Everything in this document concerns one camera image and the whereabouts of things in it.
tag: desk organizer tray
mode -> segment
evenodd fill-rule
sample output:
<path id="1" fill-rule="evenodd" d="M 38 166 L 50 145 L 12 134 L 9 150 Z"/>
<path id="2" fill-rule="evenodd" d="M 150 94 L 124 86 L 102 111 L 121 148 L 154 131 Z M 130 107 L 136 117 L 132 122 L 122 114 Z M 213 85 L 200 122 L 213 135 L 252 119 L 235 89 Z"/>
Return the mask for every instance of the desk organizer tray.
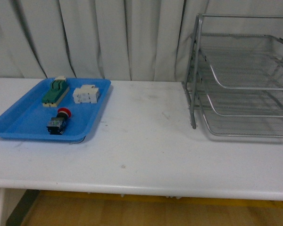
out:
<path id="1" fill-rule="evenodd" d="M 200 94 L 199 102 L 205 124 L 213 135 L 283 138 L 283 118 L 224 117 L 208 106 L 207 96 Z"/>
<path id="2" fill-rule="evenodd" d="M 200 54 L 225 89 L 283 90 L 283 40 L 270 35 L 202 34 Z"/>
<path id="3" fill-rule="evenodd" d="M 85 138 L 103 107 L 111 82 L 105 79 L 67 79 L 70 90 L 61 103 L 57 107 L 43 107 L 42 97 L 53 80 L 42 80 L 0 116 L 1 138 L 63 142 L 79 142 Z M 74 90 L 85 84 L 99 88 L 100 96 L 96 104 L 74 103 Z M 50 135 L 47 123 L 61 107 L 68 108 L 72 115 L 62 135 Z"/>
<path id="4" fill-rule="evenodd" d="M 270 34 L 203 33 L 205 17 L 239 19 L 246 27 L 259 26 L 260 20 L 283 20 L 283 16 L 197 15 L 183 84 L 193 129 L 199 99 L 214 135 L 283 138 L 283 39 Z"/>

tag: white table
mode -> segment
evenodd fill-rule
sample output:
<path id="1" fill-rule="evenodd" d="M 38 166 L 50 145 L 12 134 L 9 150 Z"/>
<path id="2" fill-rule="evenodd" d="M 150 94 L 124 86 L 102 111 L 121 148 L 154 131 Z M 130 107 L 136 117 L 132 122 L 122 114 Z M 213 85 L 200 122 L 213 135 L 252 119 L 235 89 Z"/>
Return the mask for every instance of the white table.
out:
<path id="1" fill-rule="evenodd" d="M 37 79 L 0 78 L 0 115 Z M 79 144 L 0 138 L 0 187 L 283 200 L 283 139 L 192 129 L 179 82 L 112 81 L 103 116 Z"/>

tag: curtain fold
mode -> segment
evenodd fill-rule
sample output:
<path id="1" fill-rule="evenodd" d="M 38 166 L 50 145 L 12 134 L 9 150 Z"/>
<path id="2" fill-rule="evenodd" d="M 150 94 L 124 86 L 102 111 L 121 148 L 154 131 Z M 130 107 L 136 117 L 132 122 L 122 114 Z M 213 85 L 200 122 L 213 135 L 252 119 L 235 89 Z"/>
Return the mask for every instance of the curtain fold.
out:
<path id="1" fill-rule="evenodd" d="M 95 1 L 60 0 L 70 61 L 77 78 L 104 78 Z"/>
<path id="2" fill-rule="evenodd" d="M 1 68 L 11 68 L 16 65 L 18 69 L 15 74 L 6 75 L 2 74 L 4 69 L 0 69 L 1 77 L 46 78 L 25 36 L 15 8 L 9 0 L 0 0 L 0 29 L 3 33 L 0 41 L 6 41 L 9 50 L 6 54 L 10 54 L 11 58 L 11 61 L 5 62 L 6 65 L 2 65 Z"/>
<path id="3" fill-rule="evenodd" d="M 0 0 L 0 77 L 183 81 L 205 11 L 283 15 L 283 0 Z M 205 23 L 209 32 L 283 34 L 275 21 Z"/>

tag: plastic tray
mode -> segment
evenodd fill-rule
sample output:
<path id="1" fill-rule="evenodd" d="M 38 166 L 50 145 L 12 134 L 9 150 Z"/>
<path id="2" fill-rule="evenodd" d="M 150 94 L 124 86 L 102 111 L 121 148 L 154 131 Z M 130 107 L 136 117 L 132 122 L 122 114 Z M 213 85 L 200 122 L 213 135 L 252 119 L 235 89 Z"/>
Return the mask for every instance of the plastic tray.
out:
<path id="1" fill-rule="evenodd" d="M 43 107 L 41 99 L 50 88 L 53 79 L 45 79 L 28 91 L 0 116 L 0 137 L 11 139 L 51 140 L 79 142 L 91 131 L 104 102 L 111 82 L 105 79 L 67 79 L 70 90 L 58 107 Z M 72 94 L 75 88 L 94 84 L 100 90 L 96 104 L 75 104 Z M 50 135 L 47 123 L 57 115 L 61 107 L 68 108 L 72 116 L 62 135 Z"/>

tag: green terminal block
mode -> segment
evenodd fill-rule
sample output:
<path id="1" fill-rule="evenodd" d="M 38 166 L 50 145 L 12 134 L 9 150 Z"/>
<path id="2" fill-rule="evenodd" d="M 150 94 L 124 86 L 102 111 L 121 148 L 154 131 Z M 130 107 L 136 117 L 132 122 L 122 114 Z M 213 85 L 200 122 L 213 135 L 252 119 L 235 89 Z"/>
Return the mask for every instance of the green terminal block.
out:
<path id="1" fill-rule="evenodd" d="M 65 77 L 57 77 L 50 84 L 50 90 L 42 98 L 44 107 L 57 107 L 69 91 Z"/>

